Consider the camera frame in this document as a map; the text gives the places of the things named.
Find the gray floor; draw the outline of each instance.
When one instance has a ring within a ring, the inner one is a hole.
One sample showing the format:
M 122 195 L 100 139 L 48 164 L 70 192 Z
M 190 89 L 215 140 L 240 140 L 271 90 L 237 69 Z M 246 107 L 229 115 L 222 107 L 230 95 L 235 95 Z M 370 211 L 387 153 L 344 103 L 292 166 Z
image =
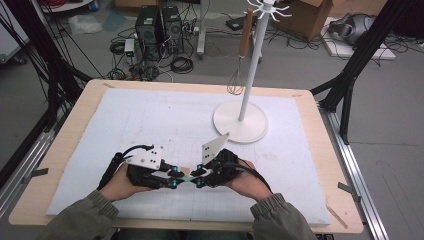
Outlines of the gray floor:
M 94 13 L 102 23 L 110 10 Z M 225 29 L 225 18 L 209 20 Z M 78 35 L 75 40 L 102 74 L 111 67 L 109 40 L 120 30 L 131 27 L 126 19 L 114 32 Z M 239 38 L 222 34 L 207 36 L 206 55 L 193 55 L 194 70 L 187 75 L 172 74 L 174 82 L 225 85 L 234 72 Z M 92 76 L 98 74 L 71 46 L 74 63 Z M 265 43 L 263 59 L 257 70 L 255 86 L 312 89 L 335 77 L 346 61 L 329 57 L 326 49 L 293 49 L 286 39 Z M 374 203 L 390 239 L 419 240 L 424 236 L 424 53 L 409 50 L 395 53 L 395 61 L 383 61 L 381 67 L 370 62 L 360 75 L 353 96 L 349 138 Z M 244 59 L 247 75 L 249 58 Z M 13 154 L 28 131 L 46 109 L 46 103 L 30 64 L 0 66 L 0 167 Z M 162 74 L 158 81 L 169 82 Z M 316 96 L 320 100 L 325 96 Z M 39 227 L 10 226 L 8 212 L 0 221 L 0 239 L 33 239 Z M 371 239 L 365 230 L 360 235 L 336 235 L 336 239 Z

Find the jacket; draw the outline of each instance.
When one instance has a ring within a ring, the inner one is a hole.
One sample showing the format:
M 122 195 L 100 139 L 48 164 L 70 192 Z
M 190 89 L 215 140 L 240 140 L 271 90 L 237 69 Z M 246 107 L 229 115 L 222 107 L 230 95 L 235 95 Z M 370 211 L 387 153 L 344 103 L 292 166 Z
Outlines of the jacket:
M 303 215 L 280 193 L 263 199 L 250 210 L 255 218 L 255 240 L 316 240 Z M 60 212 L 37 239 L 101 239 L 117 216 L 118 209 L 95 190 Z

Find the desk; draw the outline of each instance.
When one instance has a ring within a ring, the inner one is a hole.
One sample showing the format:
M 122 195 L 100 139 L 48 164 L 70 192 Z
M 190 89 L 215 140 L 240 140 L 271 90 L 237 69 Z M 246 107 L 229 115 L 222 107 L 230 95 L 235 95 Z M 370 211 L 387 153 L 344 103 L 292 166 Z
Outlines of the desk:
M 17 225 L 46 225 L 51 216 L 45 214 L 55 193 L 61 173 L 78 145 L 87 124 L 97 109 L 103 93 L 108 88 L 131 88 L 162 91 L 226 93 L 226 86 L 177 83 L 126 82 L 92 80 L 86 86 L 74 109 L 44 157 L 39 169 L 49 168 L 47 175 L 31 180 L 12 211 L 9 221 Z M 312 158 L 322 185 L 323 195 L 331 217 L 331 225 L 312 226 L 317 233 L 360 233 L 363 230 L 352 196 L 337 187 L 346 184 L 330 138 L 317 109 L 312 94 L 306 90 L 253 88 L 253 95 L 288 97 L 296 101 Z M 225 222 L 164 221 L 117 219 L 115 227 L 164 228 L 191 230 L 251 231 L 251 224 Z

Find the white paper sheet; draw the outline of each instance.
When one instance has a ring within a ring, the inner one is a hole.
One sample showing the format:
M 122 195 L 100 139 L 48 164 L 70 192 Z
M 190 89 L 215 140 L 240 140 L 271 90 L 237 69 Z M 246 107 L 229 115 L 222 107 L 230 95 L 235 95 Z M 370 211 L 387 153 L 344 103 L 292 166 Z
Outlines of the white paper sheet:
M 218 137 L 212 116 L 219 104 L 241 99 L 229 94 L 108 89 L 69 160 L 48 208 L 56 215 L 95 189 L 116 152 L 134 145 L 164 147 L 169 164 L 195 169 L 201 145 Z M 290 98 L 251 96 L 268 116 L 260 141 L 226 148 L 252 161 L 274 192 L 296 206 L 311 224 L 329 224 L 296 103 Z M 255 202 L 226 187 L 139 193 L 114 203 L 120 217 L 250 222 Z

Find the electronic equipment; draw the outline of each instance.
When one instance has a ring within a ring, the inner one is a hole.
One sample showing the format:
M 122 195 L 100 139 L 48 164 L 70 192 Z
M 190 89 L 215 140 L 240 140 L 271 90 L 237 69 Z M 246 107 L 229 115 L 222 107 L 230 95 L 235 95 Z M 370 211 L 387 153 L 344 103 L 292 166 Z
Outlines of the electronic equipment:
M 177 6 L 162 8 L 163 24 L 165 27 L 165 40 L 168 53 L 183 53 L 184 42 L 182 33 L 182 22 Z
M 135 51 L 134 39 L 125 40 L 124 53 L 125 53 L 125 57 L 127 59 L 128 65 L 133 66 L 137 63 L 137 52 Z
M 245 19 L 246 19 L 246 16 L 227 20 L 225 21 L 225 25 L 227 25 L 227 27 L 231 28 L 231 30 L 233 31 L 242 30 Z M 256 26 L 257 21 L 258 21 L 258 16 L 253 16 L 251 27 Z
M 266 180 L 250 167 L 240 165 L 236 154 L 223 148 L 229 133 L 224 134 L 202 145 L 202 163 L 191 172 L 191 177 L 184 176 L 177 166 L 170 165 L 162 159 L 162 147 L 136 145 L 125 152 L 117 152 L 100 180 L 97 190 L 102 189 L 112 179 L 115 171 L 123 162 L 128 163 L 127 177 L 134 186 L 144 186 L 152 189 L 176 189 L 183 182 L 191 182 L 197 188 L 217 187 L 236 178 L 242 171 L 247 171 L 259 178 L 271 191 Z M 127 156 L 134 150 L 143 149 L 134 155 Z M 159 176 L 157 171 L 167 173 Z
M 135 23 L 142 59 L 144 61 L 159 61 L 160 45 L 164 41 L 160 8 L 156 5 L 145 5 L 140 9 Z
M 366 14 L 348 13 L 337 21 L 331 21 L 328 32 L 337 33 L 349 45 L 358 46 L 373 22 L 374 19 Z

